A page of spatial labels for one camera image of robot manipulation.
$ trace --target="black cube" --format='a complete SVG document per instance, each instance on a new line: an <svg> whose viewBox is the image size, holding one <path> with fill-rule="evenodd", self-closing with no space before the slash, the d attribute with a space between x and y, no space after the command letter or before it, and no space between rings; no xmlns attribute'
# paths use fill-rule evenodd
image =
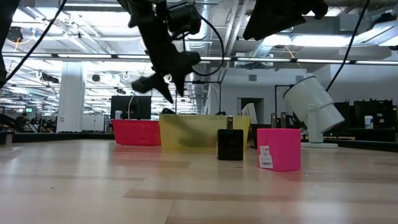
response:
<svg viewBox="0 0 398 224"><path fill-rule="evenodd" d="M217 159L223 161L243 160L243 130L218 130Z"/></svg>

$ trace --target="pink bin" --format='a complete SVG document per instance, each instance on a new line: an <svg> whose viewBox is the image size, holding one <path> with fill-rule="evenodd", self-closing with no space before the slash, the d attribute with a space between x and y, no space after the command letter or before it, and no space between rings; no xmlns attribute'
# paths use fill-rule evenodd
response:
<svg viewBox="0 0 398 224"><path fill-rule="evenodd" d="M301 169L299 129L258 129L257 166L274 171Z"/></svg>
<svg viewBox="0 0 398 224"><path fill-rule="evenodd" d="M160 126L158 121L113 119L116 143L125 146L159 146Z"/></svg>

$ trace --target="yellow container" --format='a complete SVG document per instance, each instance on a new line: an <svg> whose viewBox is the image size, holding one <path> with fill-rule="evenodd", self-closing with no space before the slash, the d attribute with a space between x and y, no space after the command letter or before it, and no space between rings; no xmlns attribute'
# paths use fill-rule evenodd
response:
<svg viewBox="0 0 398 224"><path fill-rule="evenodd" d="M185 152L216 152L217 130L226 129L228 116L175 115L159 117L162 147L166 150ZM244 133L244 150L248 141L249 116L233 116L234 129Z"/></svg>

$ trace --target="white label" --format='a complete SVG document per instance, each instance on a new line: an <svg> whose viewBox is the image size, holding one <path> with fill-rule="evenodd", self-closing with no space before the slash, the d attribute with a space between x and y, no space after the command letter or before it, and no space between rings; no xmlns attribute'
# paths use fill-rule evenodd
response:
<svg viewBox="0 0 398 224"><path fill-rule="evenodd" d="M269 155L269 158L259 157L259 163L260 163L260 168L265 168L265 169L273 169L274 168L271 155Z"/></svg>
<svg viewBox="0 0 398 224"><path fill-rule="evenodd" d="M264 159L270 159L269 146L260 146L260 157Z"/></svg>

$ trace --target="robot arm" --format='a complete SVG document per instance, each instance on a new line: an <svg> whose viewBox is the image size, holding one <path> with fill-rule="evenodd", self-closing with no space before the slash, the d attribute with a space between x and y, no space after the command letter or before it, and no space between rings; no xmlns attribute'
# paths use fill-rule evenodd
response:
<svg viewBox="0 0 398 224"><path fill-rule="evenodd" d="M183 96L185 76L192 72L192 66L200 62L198 53L178 52L172 43L178 36L199 32L201 18L196 7L184 2L168 8L166 0L118 1L131 15L128 26L138 26L155 71L150 77L141 77L132 82L132 88L140 93L155 88L172 103L163 76L171 74L177 92Z"/></svg>

